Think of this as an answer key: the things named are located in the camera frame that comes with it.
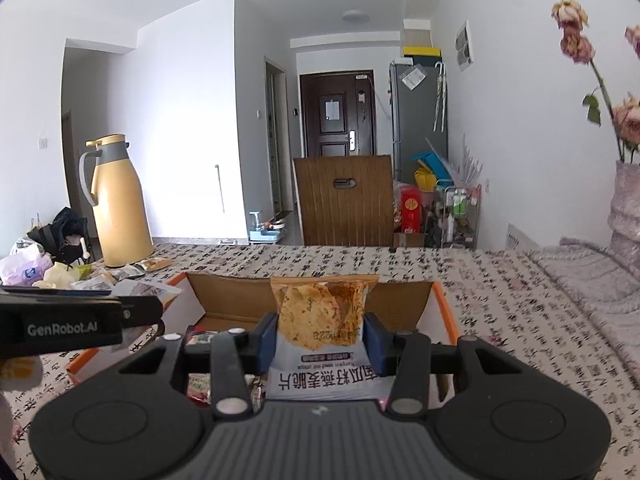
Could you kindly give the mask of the orange chip snack packet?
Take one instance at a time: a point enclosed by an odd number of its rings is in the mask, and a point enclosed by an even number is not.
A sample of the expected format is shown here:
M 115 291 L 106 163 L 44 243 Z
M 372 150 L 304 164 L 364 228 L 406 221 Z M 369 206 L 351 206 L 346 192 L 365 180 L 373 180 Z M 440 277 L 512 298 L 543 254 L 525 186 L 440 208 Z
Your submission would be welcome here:
M 266 398 L 383 400 L 390 380 L 375 374 L 362 340 L 375 275 L 270 278 L 277 303 L 276 353 Z

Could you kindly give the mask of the white crumpled wrapper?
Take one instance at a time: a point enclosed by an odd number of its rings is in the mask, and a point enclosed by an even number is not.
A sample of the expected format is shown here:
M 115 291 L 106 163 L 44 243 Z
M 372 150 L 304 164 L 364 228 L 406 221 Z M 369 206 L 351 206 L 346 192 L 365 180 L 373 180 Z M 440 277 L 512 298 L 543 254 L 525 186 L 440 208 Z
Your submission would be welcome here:
M 32 283 L 32 287 L 40 289 L 72 289 L 72 285 L 81 278 L 79 266 L 68 266 L 57 262 L 43 274 L 43 278 Z

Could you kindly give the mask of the purple tissue pack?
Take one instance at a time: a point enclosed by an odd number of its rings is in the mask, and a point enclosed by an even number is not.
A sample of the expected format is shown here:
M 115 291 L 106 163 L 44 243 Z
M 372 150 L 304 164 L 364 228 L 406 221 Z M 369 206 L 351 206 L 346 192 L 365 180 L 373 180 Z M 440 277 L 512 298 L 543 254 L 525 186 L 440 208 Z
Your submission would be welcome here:
M 1 284 L 6 286 L 32 286 L 41 281 L 52 266 L 48 255 L 23 256 L 15 254 L 1 260 Z

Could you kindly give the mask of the orange white cardboard box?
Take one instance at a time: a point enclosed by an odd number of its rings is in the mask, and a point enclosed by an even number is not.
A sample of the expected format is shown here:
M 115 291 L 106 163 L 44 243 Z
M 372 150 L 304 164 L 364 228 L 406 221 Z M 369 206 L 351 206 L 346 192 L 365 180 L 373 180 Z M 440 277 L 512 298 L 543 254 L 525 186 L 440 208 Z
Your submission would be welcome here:
M 428 281 L 186 274 L 171 284 L 178 295 L 163 336 L 134 350 L 84 352 L 68 368 L 74 384 L 112 367 L 153 374 L 175 342 L 177 385 L 222 416 L 258 410 L 263 400 L 385 401 L 410 337 L 422 352 L 457 339 L 442 288 Z

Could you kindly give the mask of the black bag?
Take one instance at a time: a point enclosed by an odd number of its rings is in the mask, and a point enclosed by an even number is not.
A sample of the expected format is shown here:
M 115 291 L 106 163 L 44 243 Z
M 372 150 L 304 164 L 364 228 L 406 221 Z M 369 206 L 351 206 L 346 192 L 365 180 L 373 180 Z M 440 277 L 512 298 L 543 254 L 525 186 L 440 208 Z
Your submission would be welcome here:
M 27 236 L 40 244 L 53 262 L 70 266 L 77 260 L 89 261 L 92 257 L 88 219 L 70 207 L 64 207 L 45 226 L 31 229 Z

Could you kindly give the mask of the calligraphy print tablecloth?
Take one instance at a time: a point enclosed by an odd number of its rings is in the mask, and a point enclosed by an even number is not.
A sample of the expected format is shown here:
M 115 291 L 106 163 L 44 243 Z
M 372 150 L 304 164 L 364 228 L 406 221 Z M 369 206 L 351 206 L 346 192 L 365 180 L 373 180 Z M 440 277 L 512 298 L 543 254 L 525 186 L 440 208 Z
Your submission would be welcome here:
M 570 414 L 553 442 L 510 442 L 495 422 L 538 422 L 548 411 L 537 401 L 514 414 L 506 387 L 527 391 L 558 382 L 572 388 L 568 406 L 593 402 L 608 418 L 611 445 L 598 475 L 639 474 L 639 383 L 630 359 L 619 356 L 582 309 L 531 258 L 515 252 L 427 249 L 179 248 L 179 266 L 205 278 L 321 276 L 369 271 L 383 284 L 444 285 L 462 331 L 470 368 L 466 393 L 452 399 L 431 430 L 391 422 L 355 402 L 270 406 L 236 425 L 222 426 L 179 471 L 183 479 L 475 479 L 488 464 L 505 479 L 549 479 L 582 457 L 596 436 Z M 491 377 L 471 344 L 518 362 L 521 374 Z

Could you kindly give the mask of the orange cracker packet by thermos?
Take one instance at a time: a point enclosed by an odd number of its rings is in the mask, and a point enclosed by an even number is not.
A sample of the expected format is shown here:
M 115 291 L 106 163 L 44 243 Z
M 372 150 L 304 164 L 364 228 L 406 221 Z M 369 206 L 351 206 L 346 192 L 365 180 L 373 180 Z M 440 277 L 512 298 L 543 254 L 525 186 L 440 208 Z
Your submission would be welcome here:
M 138 262 L 138 266 L 145 272 L 151 273 L 168 268 L 172 263 L 171 258 L 151 257 Z

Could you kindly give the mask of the red gift box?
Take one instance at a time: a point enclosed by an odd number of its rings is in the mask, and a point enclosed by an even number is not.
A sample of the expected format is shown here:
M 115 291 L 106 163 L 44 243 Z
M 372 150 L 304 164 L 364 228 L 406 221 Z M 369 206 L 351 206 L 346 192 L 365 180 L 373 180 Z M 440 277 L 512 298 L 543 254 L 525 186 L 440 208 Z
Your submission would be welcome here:
M 422 200 L 418 188 L 411 185 L 400 190 L 400 230 L 404 234 L 420 233 L 422 229 Z

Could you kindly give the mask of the white signboard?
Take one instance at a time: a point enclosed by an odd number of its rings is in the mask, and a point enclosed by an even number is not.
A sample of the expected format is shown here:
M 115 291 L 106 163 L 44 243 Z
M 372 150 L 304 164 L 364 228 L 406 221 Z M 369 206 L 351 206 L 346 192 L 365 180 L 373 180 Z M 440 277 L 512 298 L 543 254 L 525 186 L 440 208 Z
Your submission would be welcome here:
M 518 252 L 530 252 L 531 250 L 538 250 L 540 245 L 534 242 L 528 235 L 522 230 L 508 224 L 506 230 L 506 250 L 517 250 Z

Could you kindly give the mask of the yellow thermos jug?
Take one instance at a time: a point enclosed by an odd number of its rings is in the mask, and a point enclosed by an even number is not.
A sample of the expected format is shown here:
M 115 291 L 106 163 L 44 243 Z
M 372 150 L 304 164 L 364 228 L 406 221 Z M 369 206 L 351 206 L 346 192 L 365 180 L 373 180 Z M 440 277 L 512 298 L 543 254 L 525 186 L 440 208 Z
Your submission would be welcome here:
M 78 162 L 79 183 L 92 208 L 104 264 L 119 268 L 152 255 L 141 183 L 123 133 L 86 142 Z

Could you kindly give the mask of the folded pink grey cloth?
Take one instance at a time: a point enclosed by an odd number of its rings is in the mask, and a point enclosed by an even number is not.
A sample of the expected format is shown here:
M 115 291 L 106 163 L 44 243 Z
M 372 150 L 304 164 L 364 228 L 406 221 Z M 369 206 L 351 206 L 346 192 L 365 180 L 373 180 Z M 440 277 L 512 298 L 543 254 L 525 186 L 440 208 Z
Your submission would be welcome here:
M 622 360 L 639 368 L 639 273 L 608 248 L 563 240 L 529 257 L 587 315 Z

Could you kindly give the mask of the grey refrigerator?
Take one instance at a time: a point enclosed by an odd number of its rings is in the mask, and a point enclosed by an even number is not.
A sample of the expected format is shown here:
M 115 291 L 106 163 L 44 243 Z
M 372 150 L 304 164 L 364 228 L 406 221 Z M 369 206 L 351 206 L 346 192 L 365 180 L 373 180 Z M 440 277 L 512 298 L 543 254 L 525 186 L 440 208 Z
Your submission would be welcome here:
M 435 153 L 441 159 L 448 157 L 447 101 L 445 130 L 433 131 L 437 62 L 442 62 L 442 58 L 408 56 L 396 58 L 388 66 L 392 164 L 395 179 L 402 183 L 414 181 L 418 161 L 424 160 L 427 152 Z

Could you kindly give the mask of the white umbrella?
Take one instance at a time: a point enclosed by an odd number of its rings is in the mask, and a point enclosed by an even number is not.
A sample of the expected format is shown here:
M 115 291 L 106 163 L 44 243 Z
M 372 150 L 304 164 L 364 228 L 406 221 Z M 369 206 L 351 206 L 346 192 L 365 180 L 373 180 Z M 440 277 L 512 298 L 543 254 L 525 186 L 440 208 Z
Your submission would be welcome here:
M 445 130 L 446 101 L 447 101 L 446 64 L 444 62 L 437 62 L 435 64 L 435 68 L 437 70 L 437 77 L 436 77 L 436 101 L 435 101 L 433 131 L 443 132 Z

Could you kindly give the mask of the dried pink rose bouquet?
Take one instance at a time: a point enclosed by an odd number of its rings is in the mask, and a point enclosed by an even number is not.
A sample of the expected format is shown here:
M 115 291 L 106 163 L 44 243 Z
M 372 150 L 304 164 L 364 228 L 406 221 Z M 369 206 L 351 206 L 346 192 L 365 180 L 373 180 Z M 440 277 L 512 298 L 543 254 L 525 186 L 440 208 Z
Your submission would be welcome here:
M 611 92 L 596 63 L 597 51 L 586 35 L 589 16 L 576 0 L 560 0 L 550 15 L 561 32 L 560 51 L 575 65 L 587 66 L 597 84 L 582 99 L 586 119 L 591 125 L 602 126 L 606 116 L 615 134 L 617 157 L 620 162 L 632 164 L 639 154 L 639 98 L 628 92 L 619 102 L 612 100 Z

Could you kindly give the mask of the wall electrical panel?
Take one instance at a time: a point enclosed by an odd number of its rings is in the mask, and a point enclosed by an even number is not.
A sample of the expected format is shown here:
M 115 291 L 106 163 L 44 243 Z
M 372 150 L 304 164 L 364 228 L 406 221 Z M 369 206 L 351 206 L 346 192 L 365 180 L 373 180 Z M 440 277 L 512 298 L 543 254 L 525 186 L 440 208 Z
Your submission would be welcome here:
M 457 66 L 464 72 L 474 63 L 469 21 L 465 21 L 458 31 L 454 40 L 454 48 L 456 49 Z

